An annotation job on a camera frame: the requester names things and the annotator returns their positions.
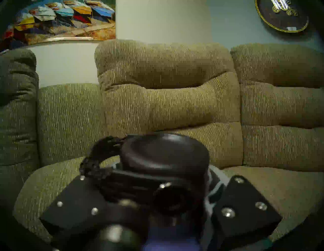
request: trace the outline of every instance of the colorful boats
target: colorful boats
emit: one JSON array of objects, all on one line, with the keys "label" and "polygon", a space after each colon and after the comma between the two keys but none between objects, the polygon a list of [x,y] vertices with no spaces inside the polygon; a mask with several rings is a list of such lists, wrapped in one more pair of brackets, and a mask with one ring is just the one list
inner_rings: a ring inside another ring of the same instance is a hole
[{"label": "colorful boats", "polygon": [[72,8],[62,3],[54,2],[46,5],[54,10],[56,14],[60,14],[64,17],[72,17],[74,14],[74,10]]},{"label": "colorful boats", "polygon": [[33,28],[35,24],[35,19],[32,14],[23,13],[20,17],[18,24],[15,25],[15,29],[22,31]]},{"label": "colorful boats", "polygon": [[93,10],[95,10],[99,15],[104,17],[111,17],[115,13],[115,11],[110,8],[108,5],[104,4],[102,1],[95,0],[84,0],[86,5],[91,6]]},{"label": "colorful boats", "polygon": [[55,20],[55,12],[48,6],[38,6],[35,9],[31,9],[29,11],[30,14],[32,14],[35,18],[37,18],[40,21],[50,21]]},{"label": "colorful boats", "polygon": [[63,3],[71,7],[72,9],[74,9],[79,14],[91,15],[92,13],[91,7],[89,7],[86,4],[80,3],[79,1],[67,0],[67,1],[63,1]]}]

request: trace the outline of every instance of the green upholstered fabric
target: green upholstered fabric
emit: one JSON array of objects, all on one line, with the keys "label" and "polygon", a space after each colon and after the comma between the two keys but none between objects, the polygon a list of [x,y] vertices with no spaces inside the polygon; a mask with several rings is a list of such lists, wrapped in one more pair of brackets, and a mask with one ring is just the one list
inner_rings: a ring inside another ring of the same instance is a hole
[{"label": "green upholstered fabric", "polygon": [[210,156],[210,163],[223,169],[242,162],[242,134],[239,122],[210,123],[190,129],[172,130],[203,143]]},{"label": "green upholstered fabric", "polygon": [[39,168],[35,70],[30,50],[0,56],[0,203],[9,211],[28,176]]},{"label": "green upholstered fabric", "polygon": [[241,165],[240,89],[219,44],[108,40],[95,61],[108,131],[176,131],[200,140],[218,167]]},{"label": "green upholstered fabric", "polygon": [[244,164],[294,171],[324,170],[324,127],[242,126]]},{"label": "green upholstered fabric", "polygon": [[[38,169],[28,178],[19,193],[13,210],[14,217],[46,242],[50,242],[52,237],[39,217],[56,196],[79,175],[82,160],[83,157],[80,157]],[[119,161],[118,156],[105,160],[101,166],[111,165],[116,161]]]},{"label": "green upholstered fabric", "polygon": [[[296,172],[270,167],[236,166],[223,170],[229,177],[242,175],[247,178],[283,220],[270,236],[277,240],[293,230],[318,209],[324,194],[323,172]],[[323,229],[305,229],[323,233]]]},{"label": "green upholstered fabric", "polygon": [[244,44],[232,48],[231,55],[240,83],[308,88],[324,84],[323,54],[301,45]]},{"label": "green upholstered fabric", "polygon": [[106,135],[99,86],[65,84],[39,89],[37,123],[41,166],[84,156]]},{"label": "green upholstered fabric", "polygon": [[231,50],[241,87],[243,164],[324,171],[324,54],[299,45]]}]

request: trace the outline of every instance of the white wall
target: white wall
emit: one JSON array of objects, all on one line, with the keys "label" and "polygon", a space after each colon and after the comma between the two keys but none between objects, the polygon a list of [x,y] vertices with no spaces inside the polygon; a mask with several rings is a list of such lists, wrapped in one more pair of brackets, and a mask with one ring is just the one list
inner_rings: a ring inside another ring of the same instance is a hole
[{"label": "white wall", "polygon": [[[313,29],[300,36],[277,32],[259,17],[254,0],[117,0],[119,39],[148,43],[218,42],[228,49],[258,43],[298,43],[324,51]],[[40,87],[98,83],[94,51],[99,42],[29,46],[37,58]]]},{"label": "white wall", "polygon": [[39,87],[98,83],[94,53],[98,42],[54,42],[29,46],[37,60]]},{"label": "white wall", "polygon": [[116,35],[147,43],[212,42],[207,0],[117,0]]}]

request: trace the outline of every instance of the sofa cushion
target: sofa cushion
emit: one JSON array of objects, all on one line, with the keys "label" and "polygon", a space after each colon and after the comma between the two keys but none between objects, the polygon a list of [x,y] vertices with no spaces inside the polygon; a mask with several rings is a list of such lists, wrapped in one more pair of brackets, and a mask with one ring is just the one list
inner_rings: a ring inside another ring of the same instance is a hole
[{"label": "sofa cushion", "polygon": [[[283,219],[270,236],[273,241],[293,230],[309,214],[317,211],[324,199],[324,173],[322,172],[296,172],[248,166],[230,167],[223,171],[229,177],[242,175],[247,178],[281,214]],[[307,231],[316,233],[320,231],[320,227]]]},{"label": "sofa cushion", "polygon": [[[39,217],[63,189],[78,175],[83,157],[44,166],[35,171],[25,182],[17,197],[13,216],[25,228],[46,242],[51,235],[42,225]],[[119,156],[101,163],[101,167],[119,162]]]},{"label": "sofa cushion", "polygon": [[240,90],[223,46],[109,40],[95,60],[113,136],[177,131],[204,143],[217,167],[241,165]]},{"label": "sofa cushion", "polygon": [[324,84],[323,54],[301,45],[244,44],[232,48],[231,55],[239,81],[308,88]]},{"label": "sofa cushion", "polygon": [[106,135],[99,86],[65,84],[38,92],[41,166],[84,156]]},{"label": "sofa cushion", "polygon": [[11,211],[28,176],[39,168],[36,143],[36,57],[18,49],[0,56],[0,204]]},{"label": "sofa cushion", "polygon": [[244,164],[323,171],[324,127],[242,125]]},{"label": "sofa cushion", "polygon": [[298,45],[232,49],[241,87],[243,164],[324,170],[324,55]]}]

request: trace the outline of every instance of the painting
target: painting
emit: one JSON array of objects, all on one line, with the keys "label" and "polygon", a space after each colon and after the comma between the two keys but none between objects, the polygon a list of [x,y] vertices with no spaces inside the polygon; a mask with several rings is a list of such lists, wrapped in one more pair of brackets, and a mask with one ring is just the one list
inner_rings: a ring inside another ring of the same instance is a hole
[{"label": "painting", "polygon": [[0,51],[57,40],[115,39],[115,10],[116,0],[33,1],[2,35]]}]

